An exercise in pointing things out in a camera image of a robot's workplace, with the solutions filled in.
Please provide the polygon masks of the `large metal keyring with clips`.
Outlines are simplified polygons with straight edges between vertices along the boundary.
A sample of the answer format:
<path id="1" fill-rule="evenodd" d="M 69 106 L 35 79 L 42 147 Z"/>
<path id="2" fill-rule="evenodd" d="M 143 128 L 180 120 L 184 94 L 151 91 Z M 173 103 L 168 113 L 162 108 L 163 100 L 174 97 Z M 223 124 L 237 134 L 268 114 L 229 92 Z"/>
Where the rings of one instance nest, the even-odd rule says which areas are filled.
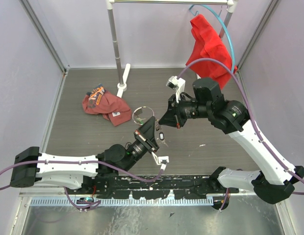
<path id="1" fill-rule="evenodd" d="M 150 117 L 154 116 L 154 111 L 151 107 L 149 106 L 141 106 L 135 109 L 132 113 L 132 120 L 135 124 L 136 118 L 141 118 L 143 122 L 145 123 Z"/>

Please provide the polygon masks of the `key with green tag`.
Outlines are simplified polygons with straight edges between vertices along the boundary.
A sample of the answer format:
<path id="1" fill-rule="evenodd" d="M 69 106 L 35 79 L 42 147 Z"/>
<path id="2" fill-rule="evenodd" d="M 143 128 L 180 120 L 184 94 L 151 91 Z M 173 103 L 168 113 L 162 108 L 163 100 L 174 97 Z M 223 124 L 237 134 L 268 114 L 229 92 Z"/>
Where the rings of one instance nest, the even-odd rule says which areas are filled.
<path id="1" fill-rule="evenodd" d="M 141 118 L 136 118 L 135 119 L 135 122 L 137 123 L 137 124 L 139 124 L 139 125 L 142 125 L 144 122 L 143 122 L 143 120 L 141 119 Z"/>

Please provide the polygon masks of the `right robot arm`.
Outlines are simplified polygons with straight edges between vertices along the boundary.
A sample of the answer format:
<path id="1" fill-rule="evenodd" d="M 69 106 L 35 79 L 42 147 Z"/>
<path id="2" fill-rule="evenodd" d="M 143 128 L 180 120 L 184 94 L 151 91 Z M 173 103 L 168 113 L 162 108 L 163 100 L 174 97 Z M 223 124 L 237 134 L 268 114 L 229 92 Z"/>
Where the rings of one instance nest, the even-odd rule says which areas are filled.
<path id="1" fill-rule="evenodd" d="M 225 100 L 218 82 L 200 78 L 193 82 L 195 96 L 184 92 L 185 80 L 172 76 L 166 84 L 175 90 L 160 125 L 183 127 L 188 119 L 206 118 L 211 125 L 230 136 L 258 165 L 257 171 L 217 168 L 209 177 L 211 189 L 220 193 L 226 188 L 253 191 L 260 199 L 276 204 L 290 197 L 294 184 L 304 177 L 304 167 L 287 161 L 266 138 L 239 101 Z"/>

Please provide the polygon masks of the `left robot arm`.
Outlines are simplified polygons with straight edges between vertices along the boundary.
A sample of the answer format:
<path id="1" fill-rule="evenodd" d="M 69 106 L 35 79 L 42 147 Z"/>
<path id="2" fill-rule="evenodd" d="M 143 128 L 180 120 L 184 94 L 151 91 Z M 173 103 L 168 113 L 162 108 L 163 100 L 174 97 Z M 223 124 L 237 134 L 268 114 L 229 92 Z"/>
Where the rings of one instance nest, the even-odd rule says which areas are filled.
<path id="1" fill-rule="evenodd" d="M 128 172 L 146 153 L 154 154 L 159 146 L 155 140 L 155 117 L 150 117 L 134 132 L 135 141 L 128 147 L 114 144 L 104 152 L 83 157 L 57 156 L 41 153 L 32 146 L 15 157 L 10 186 L 27 188 L 36 183 L 77 189 L 88 194 L 96 177 L 114 177 Z"/>

